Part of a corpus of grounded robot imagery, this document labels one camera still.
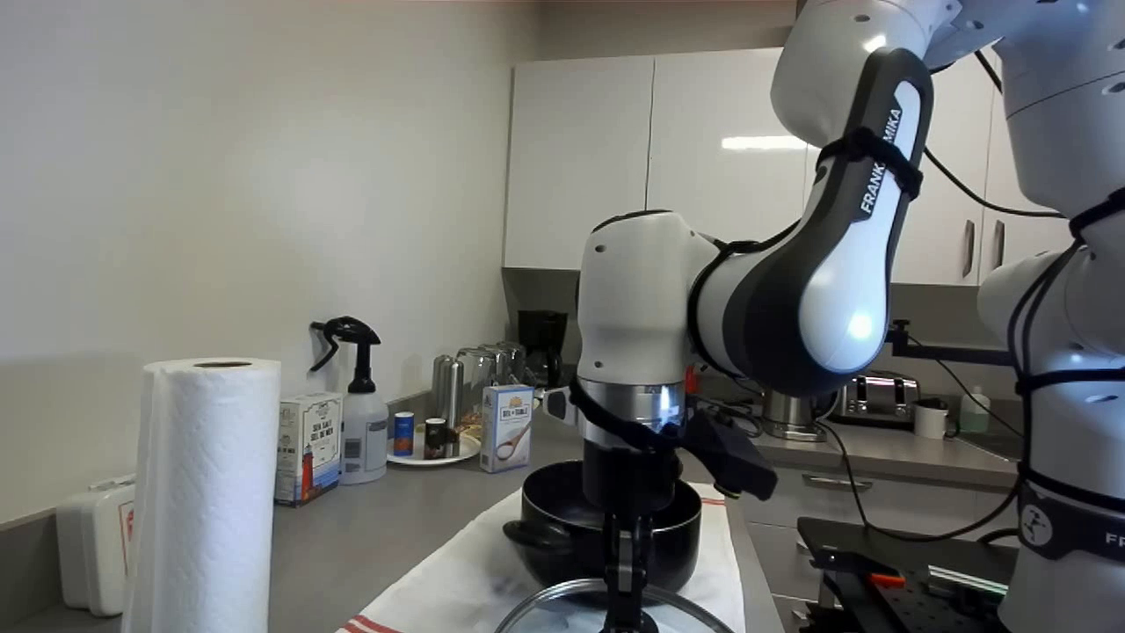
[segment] white cabinet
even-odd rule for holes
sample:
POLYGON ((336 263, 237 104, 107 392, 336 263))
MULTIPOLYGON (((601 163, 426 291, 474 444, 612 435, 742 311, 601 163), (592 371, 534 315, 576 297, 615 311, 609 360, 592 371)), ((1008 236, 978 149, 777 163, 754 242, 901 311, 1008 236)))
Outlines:
POLYGON ((657 56, 650 206, 673 206, 718 239, 766 239, 802 215, 813 149, 774 115, 777 56, 657 56))
POLYGON ((520 62, 508 269, 576 271, 588 231, 673 206, 718 239, 802 215, 813 149, 774 115, 777 48, 520 62))
MULTIPOLYGON (((718 239, 766 239, 813 189, 817 151, 770 104, 781 48, 520 62, 514 76, 508 269, 576 271, 612 215, 673 206, 718 239)), ((1021 198, 1001 101, 964 60, 935 75, 930 149, 995 205, 1021 198)), ((1070 242, 1065 223, 991 215, 930 158, 894 283, 983 285, 1070 242)))
POLYGON ((508 269, 576 271, 592 228, 645 206, 656 60, 520 62, 508 269))
MULTIPOLYGON (((978 60, 935 75, 930 149, 986 201, 1033 212, 1018 183, 1001 94, 978 60)), ((906 212, 894 260, 901 285, 983 285, 1001 263, 1070 242, 1058 217, 995 215, 959 195, 930 158, 922 171, 926 189, 906 212)))
MULTIPOLYGON (((987 163, 987 76, 958 62, 935 75, 935 110, 930 149, 971 189, 986 189, 987 163)), ((922 158, 922 195, 906 206, 894 283, 901 285, 978 285, 983 283, 983 205, 959 195, 930 158, 922 158)))
MULTIPOLYGON (((1021 176, 1014 163, 1008 120, 1001 100, 991 92, 991 127, 987 127, 987 187, 986 198, 1007 206, 1049 212, 1021 195, 1021 176)), ((986 260, 983 279, 1014 260, 1065 251, 1074 242, 1070 224, 1062 217, 1008 217, 986 212, 986 260)))

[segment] cooking pot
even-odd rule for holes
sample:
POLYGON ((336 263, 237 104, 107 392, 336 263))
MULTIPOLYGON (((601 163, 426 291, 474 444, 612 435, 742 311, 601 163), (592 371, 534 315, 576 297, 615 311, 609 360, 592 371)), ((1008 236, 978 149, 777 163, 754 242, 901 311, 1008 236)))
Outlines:
MULTIPOLYGON (((677 481, 677 502, 656 518, 650 583, 679 590, 700 551, 700 491, 677 481)), ((584 497, 584 463, 561 462, 524 480, 520 521, 503 524, 537 583, 601 577, 601 509, 584 497)))

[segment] coffee maker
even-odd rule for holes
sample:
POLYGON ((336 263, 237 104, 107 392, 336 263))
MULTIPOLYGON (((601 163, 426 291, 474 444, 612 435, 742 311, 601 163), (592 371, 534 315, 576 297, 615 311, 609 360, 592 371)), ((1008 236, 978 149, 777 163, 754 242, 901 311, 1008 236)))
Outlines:
POLYGON ((519 342, 524 348, 520 381, 533 387, 561 387, 562 385, 562 342, 567 342, 567 312, 554 311, 520 311, 519 312, 519 342))

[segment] bottle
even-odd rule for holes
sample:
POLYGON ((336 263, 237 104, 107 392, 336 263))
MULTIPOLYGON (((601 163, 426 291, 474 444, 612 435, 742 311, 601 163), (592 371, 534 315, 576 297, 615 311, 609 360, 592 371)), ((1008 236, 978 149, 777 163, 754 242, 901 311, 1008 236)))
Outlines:
POLYGON ((390 444, 390 410, 376 393, 370 352, 381 346, 381 334, 354 315, 338 315, 326 325, 312 325, 331 342, 326 360, 336 355, 336 342, 354 346, 354 373, 345 393, 345 473, 342 481, 376 481, 388 473, 388 444, 390 444))
POLYGON ((964 435, 983 435, 987 433, 987 408, 991 408, 991 398, 983 392, 983 385, 976 385, 971 393, 959 393, 959 433, 964 435))
POLYGON ((388 405, 376 392, 353 392, 345 398, 345 473, 342 481, 376 481, 388 473, 388 405))

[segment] box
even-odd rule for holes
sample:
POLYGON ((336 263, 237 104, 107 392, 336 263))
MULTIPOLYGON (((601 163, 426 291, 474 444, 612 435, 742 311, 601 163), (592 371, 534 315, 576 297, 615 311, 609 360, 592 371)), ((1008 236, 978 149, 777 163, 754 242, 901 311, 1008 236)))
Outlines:
POLYGON ((342 393, 282 400, 279 502, 299 508, 342 481, 342 408, 342 393))
POLYGON ((64 605, 93 614, 126 611, 133 498, 133 480, 114 480, 57 508, 64 605))
POLYGON ((487 439, 481 468, 508 473, 533 463, 534 392, 524 385, 490 387, 481 398, 487 439))

